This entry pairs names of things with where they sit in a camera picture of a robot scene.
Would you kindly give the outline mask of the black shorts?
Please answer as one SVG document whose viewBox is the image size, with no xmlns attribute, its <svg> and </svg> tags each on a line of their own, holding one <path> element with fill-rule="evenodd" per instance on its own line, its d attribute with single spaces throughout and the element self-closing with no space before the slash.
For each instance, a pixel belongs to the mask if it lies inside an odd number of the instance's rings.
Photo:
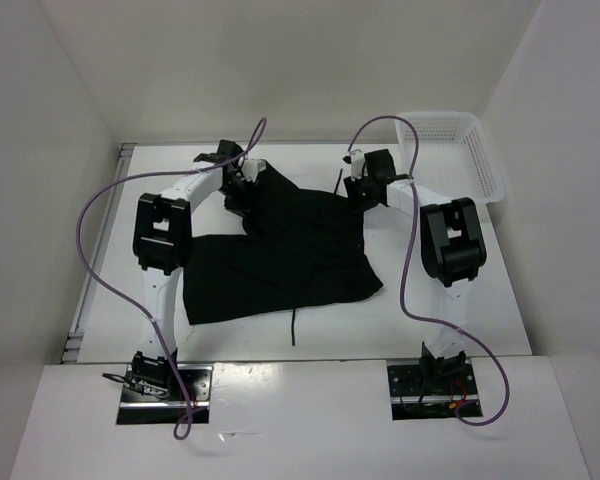
<svg viewBox="0 0 600 480">
<path fill-rule="evenodd" d="M 240 234 L 203 235 L 183 270 L 190 325 L 365 301 L 383 283 L 364 251 L 364 215 L 332 192 L 303 189 L 272 165 Z"/>
</svg>

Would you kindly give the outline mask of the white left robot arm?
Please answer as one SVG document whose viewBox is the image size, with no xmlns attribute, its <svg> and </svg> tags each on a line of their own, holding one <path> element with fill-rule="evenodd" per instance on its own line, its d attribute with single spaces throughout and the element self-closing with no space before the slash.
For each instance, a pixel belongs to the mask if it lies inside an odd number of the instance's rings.
<svg viewBox="0 0 600 480">
<path fill-rule="evenodd" d="M 150 329 L 126 381 L 141 394 L 165 400 L 179 389 L 174 319 L 177 284 L 193 248 L 193 212 L 216 191 L 244 192 L 265 169 L 264 160 L 249 158 L 236 143 L 222 140 L 216 152 L 198 155 L 194 169 L 172 186 L 140 196 L 132 250 L 142 270 Z"/>
</svg>

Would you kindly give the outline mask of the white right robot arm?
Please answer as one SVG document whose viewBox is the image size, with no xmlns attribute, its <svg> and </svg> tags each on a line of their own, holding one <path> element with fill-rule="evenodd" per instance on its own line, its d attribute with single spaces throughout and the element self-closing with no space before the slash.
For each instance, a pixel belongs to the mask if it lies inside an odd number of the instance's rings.
<svg viewBox="0 0 600 480">
<path fill-rule="evenodd" d="M 430 393 L 446 389 L 463 372 L 466 353 L 462 325 L 466 296 L 486 263 L 486 247 L 474 201 L 452 199 L 417 185 L 413 177 L 396 171 L 389 150 L 350 151 L 344 178 L 347 197 L 362 212 L 379 204 L 407 214 L 412 221 L 400 281 L 400 307 L 412 320 L 434 325 L 421 348 L 418 378 Z M 433 316 L 415 314 L 406 305 L 406 282 L 414 253 L 434 282 Z"/>
</svg>

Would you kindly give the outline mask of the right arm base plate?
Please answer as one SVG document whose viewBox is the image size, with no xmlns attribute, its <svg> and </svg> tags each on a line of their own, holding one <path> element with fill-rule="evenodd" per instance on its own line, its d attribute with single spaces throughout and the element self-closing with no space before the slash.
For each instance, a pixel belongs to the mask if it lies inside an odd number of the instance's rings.
<svg viewBox="0 0 600 480">
<path fill-rule="evenodd" d="M 460 373 L 433 377 L 417 360 L 388 362 L 386 365 L 393 421 L 483 416 L 472 364 L 467 361 Z"/>
</svg>

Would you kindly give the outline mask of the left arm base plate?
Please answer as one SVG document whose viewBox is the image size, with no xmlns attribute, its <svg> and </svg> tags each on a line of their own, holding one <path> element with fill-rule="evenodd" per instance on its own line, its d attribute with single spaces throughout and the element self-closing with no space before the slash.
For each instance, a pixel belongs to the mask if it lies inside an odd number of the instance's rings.
<svg viewBox="0 0 600 480">
<path fill-rule="evenodd" d="M 208 424 L 210 418 L 211 365 L 180 365 L 179 371 L 190 396 L 193 424 Z M 167 393 L 148 385 L 132 387 L 122 376 L 116 424 L 175 425 L 186 414 L 186 401 L 178 384 Z"/>
</svg>

